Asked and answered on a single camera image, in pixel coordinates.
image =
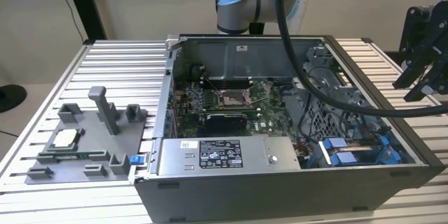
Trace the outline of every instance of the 3d-printed holder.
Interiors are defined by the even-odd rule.
[[[137,154],[146,111],[137,104],[116,110],[105,99],[105,88],[92,87],[88,97],[98,111],[81,111],[74,103],[58,110],[58,123],[36,164],[28,171],[26,184],[126,180],[129,157]],[[54,147],[61,130],[77,130],[77,142]]]

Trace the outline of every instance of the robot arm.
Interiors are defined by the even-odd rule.
[[[296,0],[285,0],[289,13]],[[225,34],[248,31],[250,22],[276,22],[274,0],[217,0],[217,29]]]
[[[410,7],[406,14],[400,43],[404,72],[393,87],[406,88],[417,80],[404,97],[408,102],[433,92],[448,94],[448,2],[440,1],[436,6]]]

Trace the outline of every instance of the sticker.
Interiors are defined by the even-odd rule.
[[[198,152],[202,169],[242,167],[240,140],[200,141]]]
[[[180,148],[181,149],[197,149],[197,141],[181,141]]]
[[[237,52],[246,51],[246,46],[236,46],[236,51]]]

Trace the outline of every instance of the metal case panel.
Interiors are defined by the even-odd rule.
[[[376,209],[420,187],[424,167],[152,179],[134,184],[154,223],[280,218]]]

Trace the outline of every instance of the black pole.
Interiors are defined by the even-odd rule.
[[[73,0],[89,39],[106,39],[94,0]]]

